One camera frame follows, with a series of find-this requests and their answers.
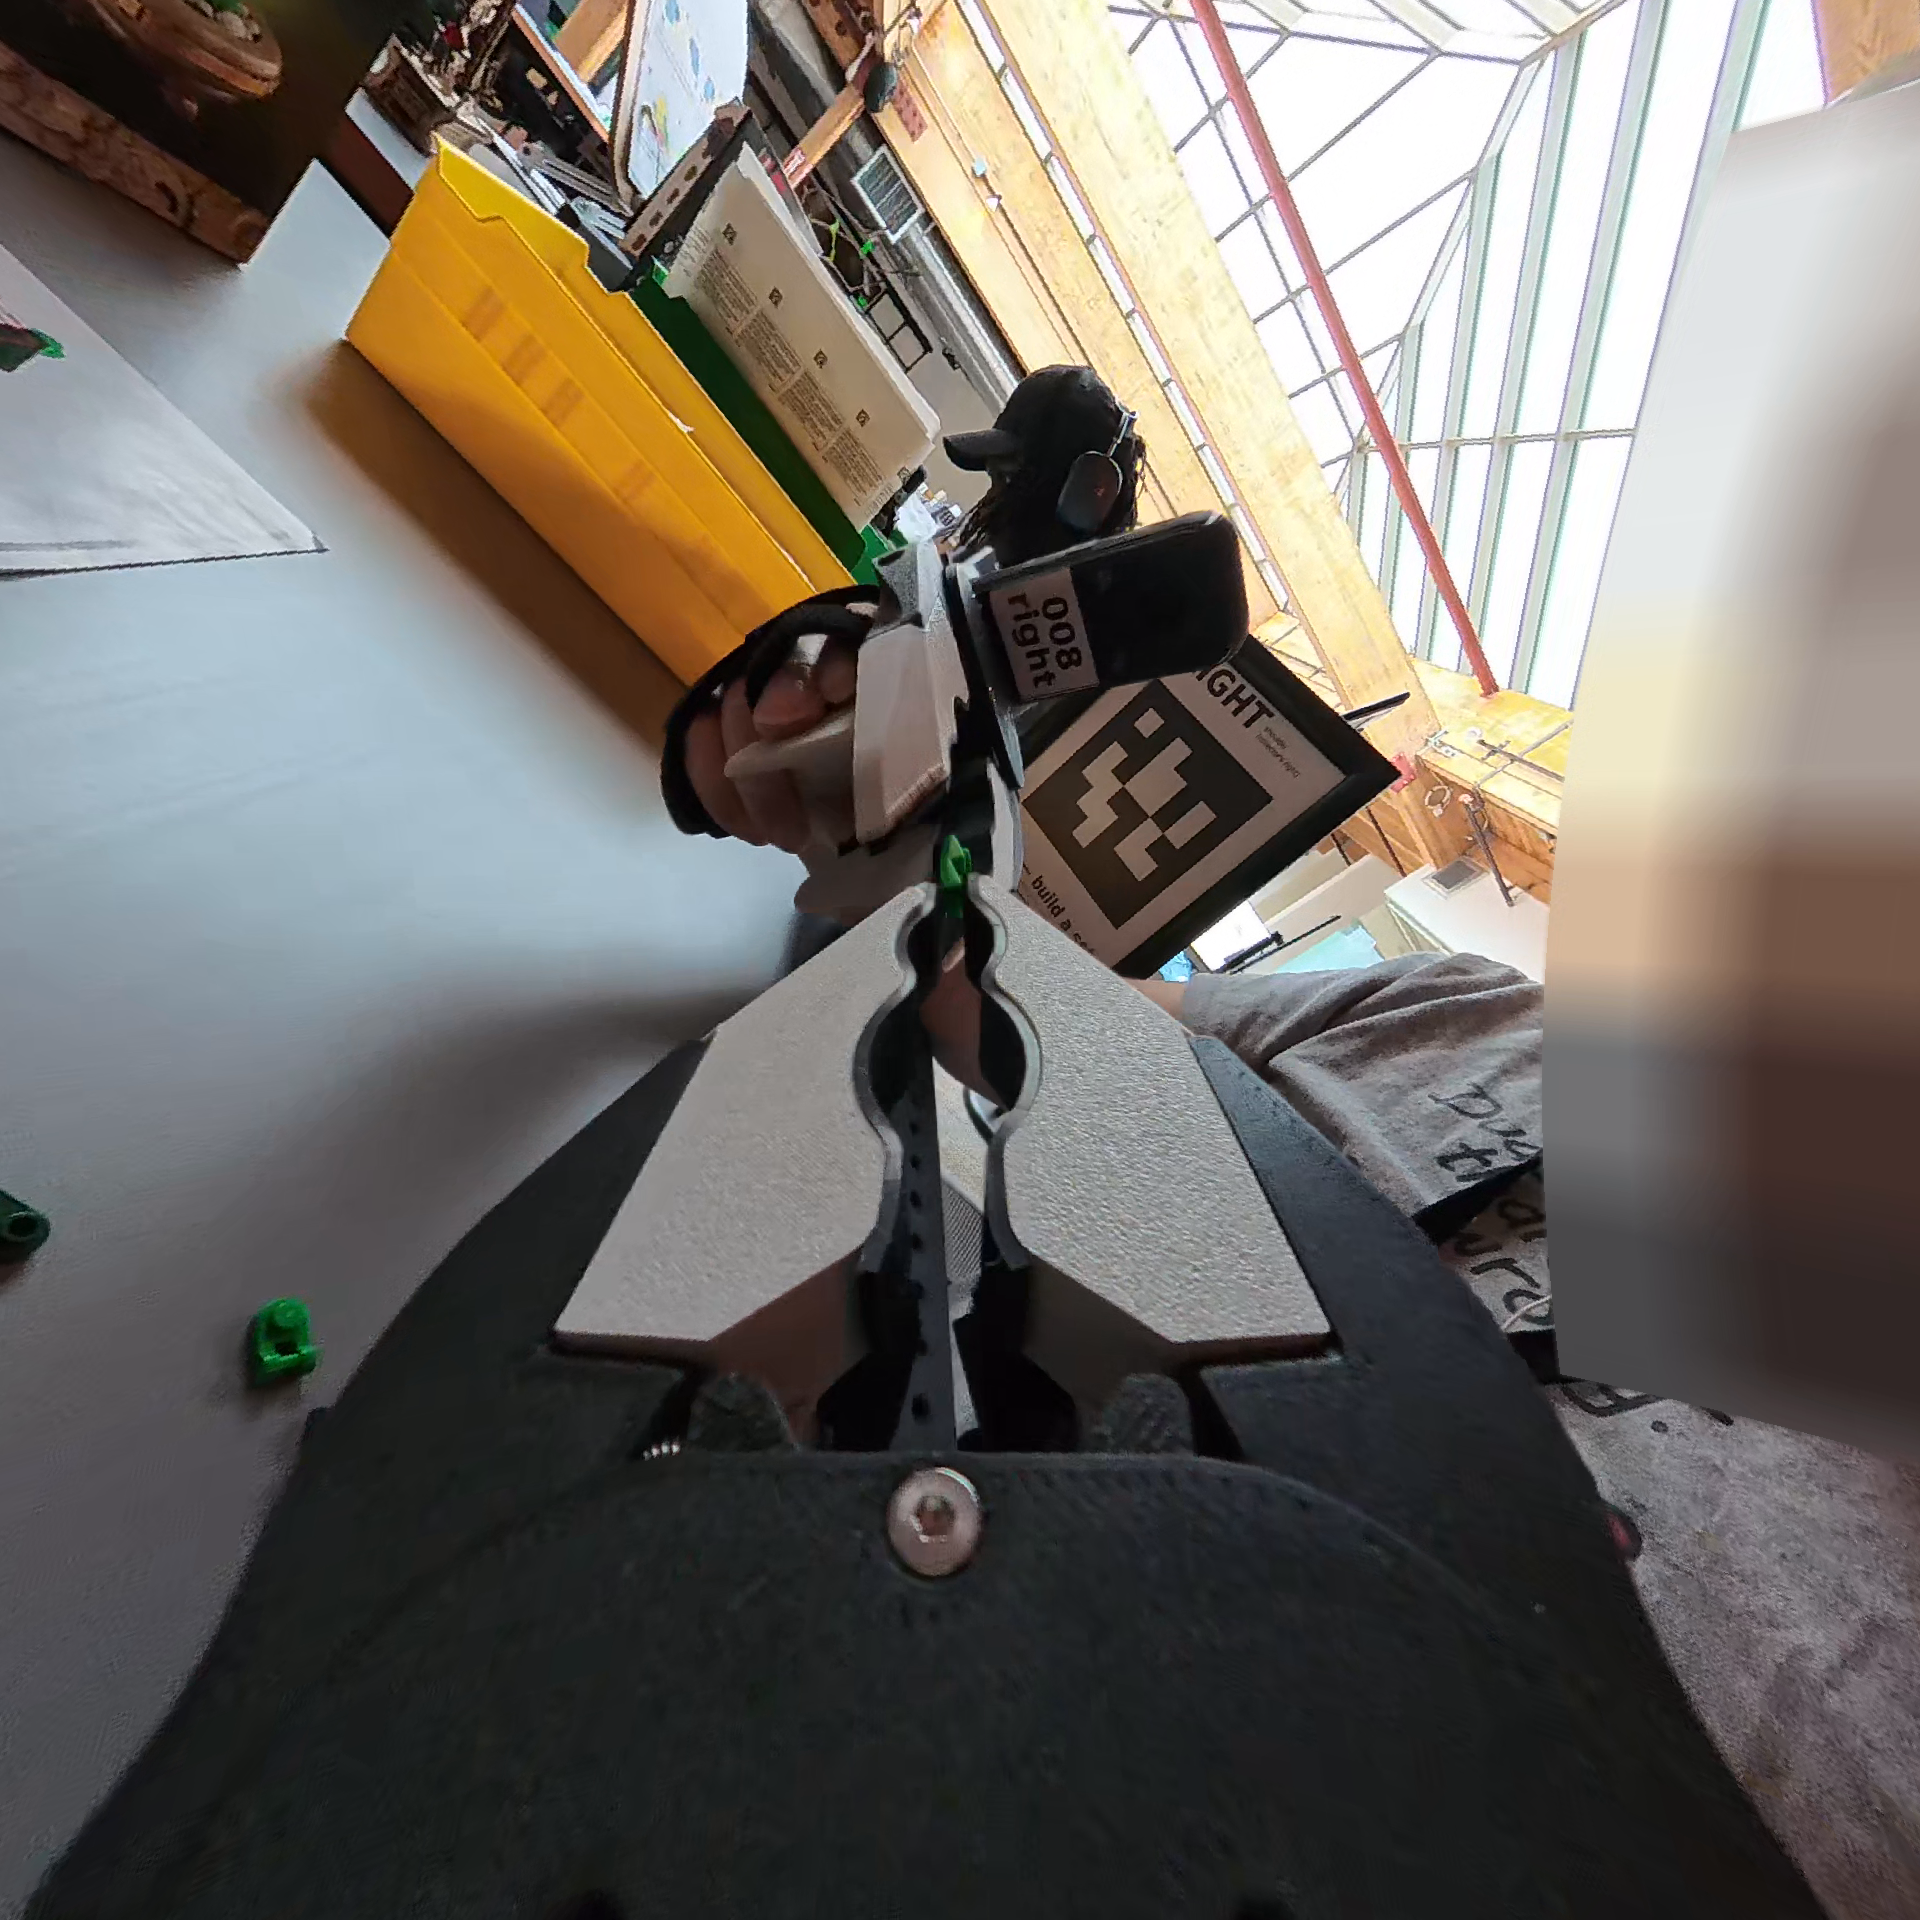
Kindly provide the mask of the person's right hand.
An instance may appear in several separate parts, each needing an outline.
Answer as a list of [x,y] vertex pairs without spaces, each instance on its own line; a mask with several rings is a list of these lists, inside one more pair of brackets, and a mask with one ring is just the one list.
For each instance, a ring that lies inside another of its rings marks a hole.
[[799,855],[812,838],[809,802],[787,768],[728,771],[731,761],[751,747],[779,747],[815,734],[855,704],[857,650],[825,640],[818,654],[795,654],[758,698],[737,680],[724,694],[719,725],[719,794],[731,807],[731,832],[755,847],[777,847]]

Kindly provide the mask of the green box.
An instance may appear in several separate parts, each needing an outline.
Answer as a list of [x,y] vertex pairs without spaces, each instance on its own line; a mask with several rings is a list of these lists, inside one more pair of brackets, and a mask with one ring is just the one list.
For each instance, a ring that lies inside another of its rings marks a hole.
[[727,348],[708,334],[697,312],[687,301],[672,297],[664,290],[664,275],[655,268],[647,268],[637,277],[628,297],[679,358],[717,412],[731,422],[737,437],[755,451],[771,481],[779,482],[787,497],[831,548],[835,560],[844,564],[857,584],[875,585],[877,557],[885,557],[892,542],[875,530],[851,522],[774,412],[758,397]]

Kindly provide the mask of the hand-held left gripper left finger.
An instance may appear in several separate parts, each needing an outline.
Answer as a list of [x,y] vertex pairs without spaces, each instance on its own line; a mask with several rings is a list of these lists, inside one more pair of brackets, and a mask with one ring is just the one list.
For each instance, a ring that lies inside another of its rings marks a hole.
[[908,887],[715,1030],[555,1320],[589,1358],[857,1362],[861,1278],[937,1175],[918,1015],[939,892]]

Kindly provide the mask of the person's right forearm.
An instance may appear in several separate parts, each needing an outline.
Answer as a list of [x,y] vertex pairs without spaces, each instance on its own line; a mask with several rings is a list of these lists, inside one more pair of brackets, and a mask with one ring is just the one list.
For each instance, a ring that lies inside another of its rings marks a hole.
[[919,1001],[924,1031],[935,1062],[945,1068],[957,1087],[987,1098],[992,1105],[1002,1105],[994,1082],[979,1065],[979,1007],[979,988],[965,972],[964,952],[954,950],[939,961],[937,981]]

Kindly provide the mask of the white printed box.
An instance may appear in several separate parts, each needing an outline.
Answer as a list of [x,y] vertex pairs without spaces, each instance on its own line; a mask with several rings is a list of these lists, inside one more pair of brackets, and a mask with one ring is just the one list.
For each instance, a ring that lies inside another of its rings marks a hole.
[[855,525],[912,490],[939,420],[787,217],[758,155],[717,174],[664,290],[691,305]]

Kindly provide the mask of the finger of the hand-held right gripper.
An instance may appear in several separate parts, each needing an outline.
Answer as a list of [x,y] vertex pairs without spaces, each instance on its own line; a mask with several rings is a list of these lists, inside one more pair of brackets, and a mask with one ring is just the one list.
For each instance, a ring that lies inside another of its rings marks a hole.
[[957,834],[974,860],[974,878],[1018,892],[1022,872],[1022,751],[1018,728],[957,728],[945,744],[945,794],[937,801],[935,838]]
[[889,840],[885,847],[809,850],[795,912],[831,925],[857,925],[899,892],[937,884],[939,840]]

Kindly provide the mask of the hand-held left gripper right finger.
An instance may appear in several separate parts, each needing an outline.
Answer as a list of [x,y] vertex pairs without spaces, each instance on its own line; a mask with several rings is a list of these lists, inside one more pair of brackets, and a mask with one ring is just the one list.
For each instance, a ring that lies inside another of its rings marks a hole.
[[1332,1327],[1189,1031],[988,878],[969,880],[987,1222],[1035,1362],[1332,1352]]

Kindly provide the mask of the white poster board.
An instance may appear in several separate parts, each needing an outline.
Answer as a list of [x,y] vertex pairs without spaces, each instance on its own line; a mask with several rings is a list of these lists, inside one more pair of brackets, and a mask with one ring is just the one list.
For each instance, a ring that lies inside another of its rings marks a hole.
[[631,4],[611,110],[615,185],[647,204],[745,82],[751,4]]

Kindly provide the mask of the yellow plastic bin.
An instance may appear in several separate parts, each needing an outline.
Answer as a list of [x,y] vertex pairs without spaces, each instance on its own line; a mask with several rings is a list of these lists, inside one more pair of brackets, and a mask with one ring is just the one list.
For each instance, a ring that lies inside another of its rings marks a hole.
[[445,142],[347,338],[682,682],[851,585],[589,242]]

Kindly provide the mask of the lego instruction booklet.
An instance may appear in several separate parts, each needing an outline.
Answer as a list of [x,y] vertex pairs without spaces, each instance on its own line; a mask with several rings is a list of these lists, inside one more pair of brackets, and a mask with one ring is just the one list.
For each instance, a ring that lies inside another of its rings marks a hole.
[[2,575],[318,554],[322,542],[2,251]]

